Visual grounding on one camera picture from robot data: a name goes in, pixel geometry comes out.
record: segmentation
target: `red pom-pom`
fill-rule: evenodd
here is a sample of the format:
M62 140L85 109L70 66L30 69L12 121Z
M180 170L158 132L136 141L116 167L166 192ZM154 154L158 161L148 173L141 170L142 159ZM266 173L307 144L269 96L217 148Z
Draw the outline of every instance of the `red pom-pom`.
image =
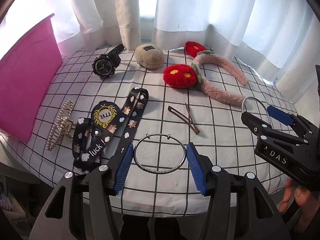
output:
M197 75L192 67L185 64L175 64L165 68L163 80L174 88L188 88L196 84Z
M206 50L206 48L197 42L188 41L185 50L190 56L196 57L198 52Z

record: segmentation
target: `tablecloth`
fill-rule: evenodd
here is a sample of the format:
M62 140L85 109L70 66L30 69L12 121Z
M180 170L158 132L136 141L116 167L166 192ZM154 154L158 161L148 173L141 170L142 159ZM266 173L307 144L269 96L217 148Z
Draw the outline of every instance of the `tablecloth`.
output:
M51 152L45 148L48 133L61 105L67 99L73 100L71 119L76 122L80 117L89 117L93 107L102 100L115 102L121 108L132 88L143 87L150 96L134 144L146 133L171 134L185 145L193 142L200 154L207 155L214 165L225 168L229 173L255 173L270 194L283 187L288 177L254 155L256 136L242 124L240 107L217 102L194 89L175 89L164 84L162 71L165 67L192 62L193 58L183 48L165 51L164 65L156 70L141 68L133 53L124 50L120 54L122 61L115 75L101 79L92 73L91 64L97 55L112 48L100 48L94 52L79 51L63 59L39 108L28 142L0 135L1 142L26 169L51 186L55 186L67 171L80 174L81 171L73 167L70 138L64 137ZM265 106L273 105L296 114L294 105L281 96L273 82L264 80L237 58L232 62L250 80L248 86L243 87L232 75L216 65L204 64L201 71L221 89L254 96ZM194 123L200 130L198 135L167 110L168 106L172 106L187 115L185 103L190 105ZM248 101L246 109L267 121L262 106L255 101ZM290 127L275 119L272 119L272 125L275 129L295 135ZM102 163L107 163L113 155L122 130L123 127L117 130L115 138L105 149ZM137 151L137 158L142 165L159 170L176 166L182 156L181 146L164 137L152 137L142 142ZM89 195L85 194L84 198L89 200ZM110 199L115 212L154 217L204 213L209 203L209 198L197 191L187 161L177 171L165 175L144 172L132 161L124 190ZM231 205L236 205L235 195L231 196Z

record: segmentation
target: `black lanyard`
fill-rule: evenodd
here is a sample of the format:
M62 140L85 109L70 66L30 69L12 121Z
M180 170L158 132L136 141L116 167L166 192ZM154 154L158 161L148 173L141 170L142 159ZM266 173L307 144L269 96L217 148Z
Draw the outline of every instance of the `black lanyard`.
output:
M72 140L72 154L75 159L74 166L82 171L92 171L94 168L96 168L100 164L100 156L103 152L103 149L111 141L116 130L119 129L124 123L125 119L129 117L115 152L115 154L121 154L122 151L126 149L127 146L133 141L139 122L142 118L143 111L146 108L148 98L149 93L146 89L134 88L130 91L129 96L121 110L114 103L110 103L109 106L104 106L105 104L103 104L103 102L106 101L102 101L92 111L91 119L79 118ZM97 125L97 122L95 122L97 118L94 119L94 116L97 116L97 113L99 114L103 112L97 112L97 110L104 109L103 107L110 107L111 109L111 112L108 111L105 115L113 115L111 122L108 123L108 125L104 124L105 127ZM88 149L86 149L91 128L91 145Z

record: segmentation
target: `lanyard strap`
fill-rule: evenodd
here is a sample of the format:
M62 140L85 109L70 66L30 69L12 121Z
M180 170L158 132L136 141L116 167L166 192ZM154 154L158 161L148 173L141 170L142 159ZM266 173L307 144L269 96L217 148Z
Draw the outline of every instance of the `lanyard strap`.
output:
M149 93L147 90L142 88L132 89L123 108L117 111L116 116L108 126L101 129L101 132L92 129L92 132L94 131L98 135L92 134L91 145L88 149L86 149L86 144L92 122L89 118L79 118L72 141L72 153L75 159L74 166L82 171L92 171L97 167L100 163L99 157L103 149L109 144L114 133L124 123L126 117L129 117L116 149L116 154L121 154L134 138L148 98Z

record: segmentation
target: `silver screw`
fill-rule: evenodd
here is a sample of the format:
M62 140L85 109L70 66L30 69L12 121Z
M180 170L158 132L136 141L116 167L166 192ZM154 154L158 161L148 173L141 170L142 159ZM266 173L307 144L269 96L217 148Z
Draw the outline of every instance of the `silver screw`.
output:
M219 171L221 171L221 168L220 168L220 166L213 166L212 170L215 172L219 172Z
M101 165L99 167L99 171L106 171L108 169L108 166L107 165Z
M255 174L254 173L252 173L252 172L248 172L247 173L247 177L249 178L249 179L254 179L255 178Z
M71 171L68 171L68 172L66 172L65 174L64 174L64 177L66 178L66 179L69 179L69 178L71 178L73 176L73 173L71 172Z

